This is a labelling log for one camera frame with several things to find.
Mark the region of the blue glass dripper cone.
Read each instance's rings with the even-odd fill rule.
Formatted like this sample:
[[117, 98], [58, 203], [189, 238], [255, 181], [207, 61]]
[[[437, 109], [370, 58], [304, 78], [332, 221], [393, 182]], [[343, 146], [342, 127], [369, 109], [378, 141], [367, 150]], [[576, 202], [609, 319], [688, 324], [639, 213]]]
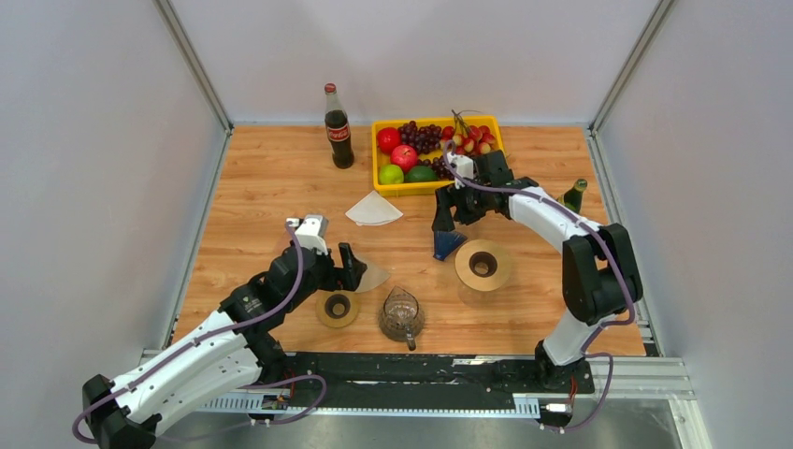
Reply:
[[467, 236], [457, 231], [434, 231], [433, 257], [438, 261], [445, 261], [467, 240]]

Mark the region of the white paper coffee filter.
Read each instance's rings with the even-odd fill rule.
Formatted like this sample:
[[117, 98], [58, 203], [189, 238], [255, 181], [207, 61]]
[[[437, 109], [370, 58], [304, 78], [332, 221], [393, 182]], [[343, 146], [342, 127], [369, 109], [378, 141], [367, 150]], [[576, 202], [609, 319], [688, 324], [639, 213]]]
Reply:
[[403, 213], [378, 192], [371, 191], [348, 209], [345, 215], [359, 226], [378, 226], [400, 219]]

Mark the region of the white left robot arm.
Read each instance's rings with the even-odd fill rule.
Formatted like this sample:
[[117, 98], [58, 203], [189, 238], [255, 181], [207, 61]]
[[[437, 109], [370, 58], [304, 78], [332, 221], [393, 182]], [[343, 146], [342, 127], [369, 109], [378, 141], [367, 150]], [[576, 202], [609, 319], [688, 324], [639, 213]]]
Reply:
[[330, 253], [291, 244], [268, 270], [237, 287], [190, 334], [147, 363], [113, 379], [95, 375], [82, 387], [75, 436], [100, 448], [150, 448], [181, 418], [233, 389], [278, 385], [286, 355], [270, 332], [319, 290], [354, 292], [368, 270], [350, 244]]

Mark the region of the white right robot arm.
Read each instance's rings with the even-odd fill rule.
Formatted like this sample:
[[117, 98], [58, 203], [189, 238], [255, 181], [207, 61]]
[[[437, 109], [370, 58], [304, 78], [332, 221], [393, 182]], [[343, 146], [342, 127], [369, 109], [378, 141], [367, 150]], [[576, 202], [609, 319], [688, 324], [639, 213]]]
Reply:
[[[462, 245], [457, 225], [472, 225], [490, 211], [535, 232], [561, 254], [566, 310], [539, 343], [533, 367], [539, 386], [559, 389], [603, 329], [635, 319], [643, 287], [629, 233], [621, 224], [601, 225], [570, 210], [529, 177], [515, 177], [502, 151], [468, 157], [445, 150], [440, 162], [454, 181], [435, 192], [436, 259]], [[618, 320], [621, 313], [627, 319]]]

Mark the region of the yellow plastic fruit tray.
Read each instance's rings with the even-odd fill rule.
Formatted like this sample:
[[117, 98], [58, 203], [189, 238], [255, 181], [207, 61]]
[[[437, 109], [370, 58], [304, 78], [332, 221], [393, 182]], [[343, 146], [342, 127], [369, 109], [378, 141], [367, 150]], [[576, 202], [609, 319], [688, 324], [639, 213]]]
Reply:
[[[381, 195], [381, 196], [423, 196], [423, 195], [430, 195], [434, 194], [434, 191], [440, 187], [448, 185], [454, 181], [433, 181], [433, 182], [421, 182], [421, 183], [406, 183], [403, 182], [401, 184], [395, 185], [381, 185], [378, 182], [378, 173], [379, 169], [387, 164], [390, 163], [390, 154], [384, 154], [380, 152], [377, 146], [376, 135], [379, 130], [383, 129], [384, 127], [394, 127], [398, 128], [403, 123], [407, 123], [410, 121], [416, 121], [420, 125], [425, 124], [438, 124], [438, 120], [441, 117], [425, 117], [425, 118], [415, 118], [415, 119], [391, 119], [391, 120], [381, 120], [373, 123], [371, 126], [371, 159], [372, 159], [372, 182], [373, 188]], [[447, 140], [440, 141], [442, 146]], [[418, 154], [419, 161], [422, 159], [431, 159], [435, 157], [442, 157], [441, 146], [438, 150], [435, 150], [429, 154]]]

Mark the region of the dark grape bunch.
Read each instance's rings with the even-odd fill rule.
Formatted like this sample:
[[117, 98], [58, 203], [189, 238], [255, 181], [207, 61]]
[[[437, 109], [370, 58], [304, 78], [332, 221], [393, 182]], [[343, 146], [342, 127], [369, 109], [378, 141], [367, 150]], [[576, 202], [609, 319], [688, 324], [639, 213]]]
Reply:
[[435, 181], [451, 181], [454, 178], [450, 170], [444, 165], [442, 157], [422, 159], [419, 164], [429, 168], [434, 173]]

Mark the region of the dark green lime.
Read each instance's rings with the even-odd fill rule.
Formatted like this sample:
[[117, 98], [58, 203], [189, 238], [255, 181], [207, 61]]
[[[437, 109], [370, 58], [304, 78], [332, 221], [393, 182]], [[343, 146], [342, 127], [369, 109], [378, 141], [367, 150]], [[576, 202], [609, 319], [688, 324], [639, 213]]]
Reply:
[[432, 167], [417, 165], [411, 168], [404, 176], [406, 183], [433, 182], [439, 178]]

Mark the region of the light green apple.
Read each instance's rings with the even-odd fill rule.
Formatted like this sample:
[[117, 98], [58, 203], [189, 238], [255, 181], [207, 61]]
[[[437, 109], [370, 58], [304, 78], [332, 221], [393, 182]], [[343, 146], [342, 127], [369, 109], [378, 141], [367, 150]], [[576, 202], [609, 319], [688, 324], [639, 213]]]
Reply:
[[401, 184], [404, 182], [404, 172], [397, 165], [384, 165], [379, 169], [378, 182], [381, 185]]

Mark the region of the pink red apple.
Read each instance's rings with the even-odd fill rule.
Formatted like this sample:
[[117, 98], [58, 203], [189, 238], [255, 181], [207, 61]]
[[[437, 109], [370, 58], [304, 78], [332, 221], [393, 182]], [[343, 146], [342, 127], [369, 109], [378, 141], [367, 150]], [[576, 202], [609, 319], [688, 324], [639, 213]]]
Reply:
[[390, 154], [390, 163], [399, 167], [403, 173], [407, 174], [419, 162], [416, 150], [407, 144], [396, 146]]

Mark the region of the clear glass server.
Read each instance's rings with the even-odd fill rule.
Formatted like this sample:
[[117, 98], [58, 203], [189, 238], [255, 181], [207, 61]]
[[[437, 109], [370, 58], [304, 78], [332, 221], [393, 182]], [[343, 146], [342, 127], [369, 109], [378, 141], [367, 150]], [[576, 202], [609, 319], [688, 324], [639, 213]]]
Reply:
[[486, 308], [490, 305], [494, 293], [488, 291], [481, 291], [473, 289], [467, 285], [461, 284], [457, 288], [458, 299], [468, 307], [471, 308]]

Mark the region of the purple grape bunch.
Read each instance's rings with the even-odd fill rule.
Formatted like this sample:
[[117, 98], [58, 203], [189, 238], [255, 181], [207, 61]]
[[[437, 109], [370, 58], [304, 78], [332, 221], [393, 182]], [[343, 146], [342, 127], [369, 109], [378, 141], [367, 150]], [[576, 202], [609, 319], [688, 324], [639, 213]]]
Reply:
[[403, 145], [411, 146], [418, 154], [429, 154], [441, 146], [443, 128], [430, 123], [420, 125], [416, 121], [403, 123], [397, 128]]

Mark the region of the red cherries bunch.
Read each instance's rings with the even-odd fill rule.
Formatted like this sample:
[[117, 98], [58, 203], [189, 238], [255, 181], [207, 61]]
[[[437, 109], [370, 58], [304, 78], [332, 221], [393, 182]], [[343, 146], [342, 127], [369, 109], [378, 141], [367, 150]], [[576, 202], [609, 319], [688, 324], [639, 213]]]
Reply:
[[441, 139], [451, 139], [455, 152], [480, 155], [503, 150], [497, 118], [474, 109], [453, 109], [438, 120]]

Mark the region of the green champagne bottle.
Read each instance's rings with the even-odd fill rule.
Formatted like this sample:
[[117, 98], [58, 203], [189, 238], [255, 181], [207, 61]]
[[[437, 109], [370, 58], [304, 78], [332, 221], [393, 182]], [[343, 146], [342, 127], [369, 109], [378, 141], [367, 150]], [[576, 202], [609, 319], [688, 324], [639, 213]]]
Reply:
[[574, 213], [580, 213], [583, 204], [584, 192], [586, 191], [587, 187], [588, 181], [586, 179], [580, 178], [574, 184], [572, 184], [572, 186], [564, 194], [559, 196], [556, 201]]

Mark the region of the glass cola bottle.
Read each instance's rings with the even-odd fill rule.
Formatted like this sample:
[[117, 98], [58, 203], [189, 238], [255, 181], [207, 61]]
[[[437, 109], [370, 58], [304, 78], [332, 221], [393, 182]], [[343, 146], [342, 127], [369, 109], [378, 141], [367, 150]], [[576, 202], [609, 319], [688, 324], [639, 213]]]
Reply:
[[331, 145], [332, 160], [337, 168], [346, 169], [354, 163], [349, 119], [341, 105], [336, 84], [327, 83], [324, 93], [324, 126]]

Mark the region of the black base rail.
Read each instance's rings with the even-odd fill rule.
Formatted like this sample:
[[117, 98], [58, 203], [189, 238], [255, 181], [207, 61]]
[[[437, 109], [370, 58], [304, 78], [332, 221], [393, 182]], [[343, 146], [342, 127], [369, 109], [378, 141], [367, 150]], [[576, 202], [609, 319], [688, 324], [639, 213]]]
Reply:
[[299, 352], [250, 389], [255, 417], [273, 411], [508, 413], [567, 424], [579, 394], [594, 392], [585, 361], [568, 368], [532, 356]]

